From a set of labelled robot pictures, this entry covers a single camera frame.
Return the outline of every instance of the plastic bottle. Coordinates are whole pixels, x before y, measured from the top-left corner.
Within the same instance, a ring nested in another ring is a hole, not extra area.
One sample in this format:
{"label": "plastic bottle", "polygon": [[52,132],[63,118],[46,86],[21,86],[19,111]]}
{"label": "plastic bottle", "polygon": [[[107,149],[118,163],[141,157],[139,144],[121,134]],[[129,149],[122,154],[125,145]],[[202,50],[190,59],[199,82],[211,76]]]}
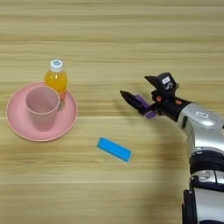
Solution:
{"label": "plastic bottle", "polygon": [[50,63],[50,70],[45,74],[45,84],[54,88],[61,100],[65,99],[67,90],[67,73],[63,70],[63,63],[59,59],[54,59]]}

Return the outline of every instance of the pink cup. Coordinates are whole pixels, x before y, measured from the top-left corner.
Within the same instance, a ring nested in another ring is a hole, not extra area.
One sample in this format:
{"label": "pink cup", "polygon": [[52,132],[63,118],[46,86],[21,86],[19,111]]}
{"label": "pink cup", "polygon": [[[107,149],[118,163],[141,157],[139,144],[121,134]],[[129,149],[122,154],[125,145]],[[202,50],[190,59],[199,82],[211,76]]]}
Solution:
{"label": "pink cup", "polygon": [[37,130],[48,131],[53,127],[60,105],[60,96],[53,88],[35,87],[27,94],[25,104]]}

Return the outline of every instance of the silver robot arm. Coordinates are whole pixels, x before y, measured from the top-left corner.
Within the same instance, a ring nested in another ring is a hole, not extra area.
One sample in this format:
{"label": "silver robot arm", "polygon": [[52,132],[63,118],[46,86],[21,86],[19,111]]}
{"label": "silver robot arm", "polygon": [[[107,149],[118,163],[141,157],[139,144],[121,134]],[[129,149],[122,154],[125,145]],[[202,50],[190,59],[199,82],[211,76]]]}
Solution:
{"label": "silver robot arm", "polygon": [[170,73],[146,76],[156,90],[152,105],[121,91],[124,100],[147,118],[171,118],[186,133],[190,186],[184,191],[183,224],[224,224],[224,120],[193,102],[176,97],[179,84]]}
{"label": "silver robot arm", "polygon": [[183,222],[224,223],[224,120],[190,103],[179,114],[186,133],[191,190],[185,191]]}

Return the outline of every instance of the blue eraser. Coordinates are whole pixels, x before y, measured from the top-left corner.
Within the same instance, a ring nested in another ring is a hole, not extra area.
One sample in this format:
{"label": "blue eraser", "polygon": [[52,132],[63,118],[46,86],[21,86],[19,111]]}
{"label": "blue eraser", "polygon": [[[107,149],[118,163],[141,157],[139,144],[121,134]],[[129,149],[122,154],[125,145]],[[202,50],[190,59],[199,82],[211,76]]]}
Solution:
{"label": "blue eraser", "polygon": [[131,150],[128,150],[117,143],[113,143],[104,137],[100,138],[97,147],[106,151],[109,154],[112,154],[113,156],[122,159],[125,162],[130,161],[132,154]]}

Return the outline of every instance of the pink plate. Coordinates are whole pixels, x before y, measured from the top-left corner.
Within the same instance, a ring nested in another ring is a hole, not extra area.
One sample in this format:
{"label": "pink plate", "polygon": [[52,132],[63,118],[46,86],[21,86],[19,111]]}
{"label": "pink plate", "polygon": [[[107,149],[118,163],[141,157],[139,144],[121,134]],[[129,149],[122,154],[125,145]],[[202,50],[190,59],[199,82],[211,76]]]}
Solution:
{"label": "pink plate", "polygon": [[65,106],[58,112],[52,129],[47,132],[41,132],[35,129],[28,117],[28,111],[25,106],[25,96],[33,88],[42,87],[44,85],[44,82],[36,82],[20,88],[10,98],[6,109],[10,127],[19,136],[37,142],[51,141],[62,137],[73,127],[78,115],[77,102],[73,95],[69,91],[66,91]]}

